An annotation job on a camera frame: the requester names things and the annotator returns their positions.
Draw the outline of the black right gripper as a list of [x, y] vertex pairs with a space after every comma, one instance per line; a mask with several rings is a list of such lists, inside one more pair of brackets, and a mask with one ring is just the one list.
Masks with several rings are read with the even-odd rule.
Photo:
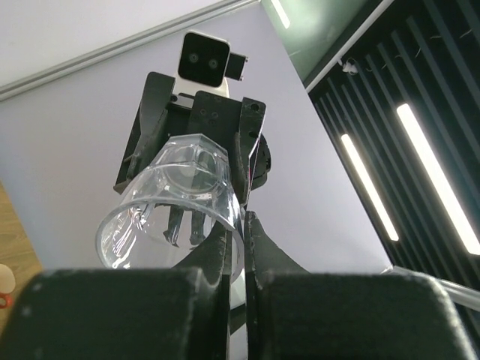
[[203, 134], [228, 152], [235, 195], [245, 207], [251, 191], [266, 183], [272, 167], [262, 135], [266, 105], [248, 97], [233, 100], [206, 91], [193, 97], [178, 94], [170, 101], [175, 82], [162, 73], [151, 72], [146, 77], [114, 191], [123, 193], [152, 162], [160, 150], [166, 115], [166, 138]]

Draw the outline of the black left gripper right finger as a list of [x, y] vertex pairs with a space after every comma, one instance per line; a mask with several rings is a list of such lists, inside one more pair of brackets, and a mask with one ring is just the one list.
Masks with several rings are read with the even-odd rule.
[[422, 274], [310, 273], [244, 219], [250, 359], [469, 359], [446, 291]]

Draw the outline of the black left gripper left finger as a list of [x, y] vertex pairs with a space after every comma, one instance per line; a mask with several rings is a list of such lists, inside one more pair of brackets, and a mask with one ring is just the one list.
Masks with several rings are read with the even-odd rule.
[[9, 359], [227, 359], [230, 234], [172, 268], [34, 276], [7, 321]]

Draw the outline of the clear plastic cup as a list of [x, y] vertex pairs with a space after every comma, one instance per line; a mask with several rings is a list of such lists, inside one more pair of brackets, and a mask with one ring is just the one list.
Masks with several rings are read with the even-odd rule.
[[95, 243], [108, 269], [168, 268], [220, 225], [232, 237], [232, 278], [244, 268], [239, 201], [227, 150], [202, 134], [174, 136], [100, 223]]

